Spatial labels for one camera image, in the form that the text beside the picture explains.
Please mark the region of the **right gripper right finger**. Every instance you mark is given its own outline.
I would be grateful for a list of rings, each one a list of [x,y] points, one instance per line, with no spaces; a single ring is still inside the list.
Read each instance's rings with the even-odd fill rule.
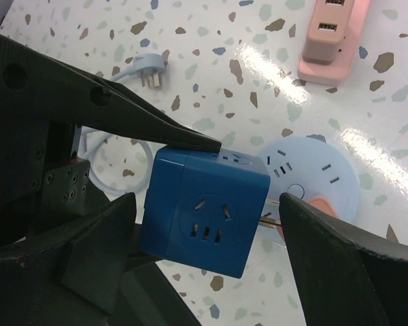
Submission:
[[[408,246],[297,197],[279,216],[307,325],[408,325]]]

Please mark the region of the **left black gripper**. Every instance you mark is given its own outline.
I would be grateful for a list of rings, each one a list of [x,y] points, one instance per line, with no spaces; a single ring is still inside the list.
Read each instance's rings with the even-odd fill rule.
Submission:
[[[221,148],[127,87],[0,35],[3,112],[49,122],[0,117],[0,247],[84,215],[90,164],[77,155],[75,124],[182,149]]]

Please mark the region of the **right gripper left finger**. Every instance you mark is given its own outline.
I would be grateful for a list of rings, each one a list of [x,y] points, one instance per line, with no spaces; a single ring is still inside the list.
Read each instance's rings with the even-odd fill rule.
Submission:
[[[0,325],[105,325],[135,225],[125,194],[39,236],[0,248]]]

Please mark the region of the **orange pink plug adapter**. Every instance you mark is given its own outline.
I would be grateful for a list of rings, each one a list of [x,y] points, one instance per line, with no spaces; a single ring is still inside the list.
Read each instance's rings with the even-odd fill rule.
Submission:
[[[307,203],[332,217],[338,218],[338,214],[335,212],[330,202],[323,196],[310,198],[307,200]]]

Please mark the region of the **blue round socket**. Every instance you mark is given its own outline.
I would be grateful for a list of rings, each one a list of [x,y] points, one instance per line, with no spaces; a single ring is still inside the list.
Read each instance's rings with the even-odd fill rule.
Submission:
[[[323,196],[339,219],[354,222],[360,199],[357,176],[333,146],[311,137],[287,137],[267,145],[259,157],[271,177],[263,217],[279,220],[276,202],[287,192],[305,202]]]

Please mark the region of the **blue cube socket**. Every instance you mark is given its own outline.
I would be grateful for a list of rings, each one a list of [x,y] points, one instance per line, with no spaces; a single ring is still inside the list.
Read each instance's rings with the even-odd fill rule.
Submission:
[[[257,156],[228,149],[159,149],[146,192],[139,249],[241,278],[270,180]]]

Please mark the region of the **pink power strip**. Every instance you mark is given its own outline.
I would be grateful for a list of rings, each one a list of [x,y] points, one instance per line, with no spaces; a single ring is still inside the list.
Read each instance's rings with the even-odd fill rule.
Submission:
[[[306,82],[338,86],[350,73],[369,0],[316,1],[297,75]]]

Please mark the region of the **pink brown plug adapter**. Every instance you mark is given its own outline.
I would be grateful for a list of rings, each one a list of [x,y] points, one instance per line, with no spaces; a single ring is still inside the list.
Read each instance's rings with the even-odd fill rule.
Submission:
[[[306,62],[329,65],[346,36],[354,0],[317,0],[302,51]]]

